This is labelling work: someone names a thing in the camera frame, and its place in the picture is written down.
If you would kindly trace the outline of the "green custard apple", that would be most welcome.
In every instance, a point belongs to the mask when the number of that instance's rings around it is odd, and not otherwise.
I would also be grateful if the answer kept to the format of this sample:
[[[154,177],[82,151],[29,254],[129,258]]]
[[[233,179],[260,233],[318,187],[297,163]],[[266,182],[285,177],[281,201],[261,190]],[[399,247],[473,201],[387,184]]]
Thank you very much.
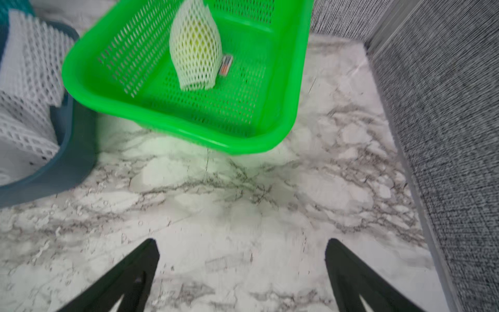
[[[209,25],[203,21],[196,21],[187,29],[187,51],[192,59],[207,60],[213,58],[216,42],[213,39]]]

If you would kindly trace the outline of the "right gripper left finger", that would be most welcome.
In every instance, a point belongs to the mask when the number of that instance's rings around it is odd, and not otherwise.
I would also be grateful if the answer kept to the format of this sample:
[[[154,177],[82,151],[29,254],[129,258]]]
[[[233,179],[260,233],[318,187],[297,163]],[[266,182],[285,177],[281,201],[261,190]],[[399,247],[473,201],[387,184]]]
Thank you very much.
[[[160,254],[156,240],[146,239],[61,311],[144,311]]]

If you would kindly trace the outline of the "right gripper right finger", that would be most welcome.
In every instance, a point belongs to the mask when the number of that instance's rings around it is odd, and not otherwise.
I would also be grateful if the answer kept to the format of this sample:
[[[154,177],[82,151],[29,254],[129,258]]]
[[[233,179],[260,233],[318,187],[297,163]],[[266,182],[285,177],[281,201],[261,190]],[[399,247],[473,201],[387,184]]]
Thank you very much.
[[[325,263],[339,311],[422,311],[337,239],[330,239]]]

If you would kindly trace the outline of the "white foam net sleeve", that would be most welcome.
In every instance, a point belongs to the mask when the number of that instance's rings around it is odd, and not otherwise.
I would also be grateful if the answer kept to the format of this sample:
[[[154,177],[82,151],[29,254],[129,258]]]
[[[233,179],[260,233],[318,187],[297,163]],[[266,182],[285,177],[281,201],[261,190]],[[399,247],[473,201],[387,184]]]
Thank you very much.
[[[222,41],[203,1],[183,1],[173,20],[170,55],[182,91],[215,86],[222,63]]]

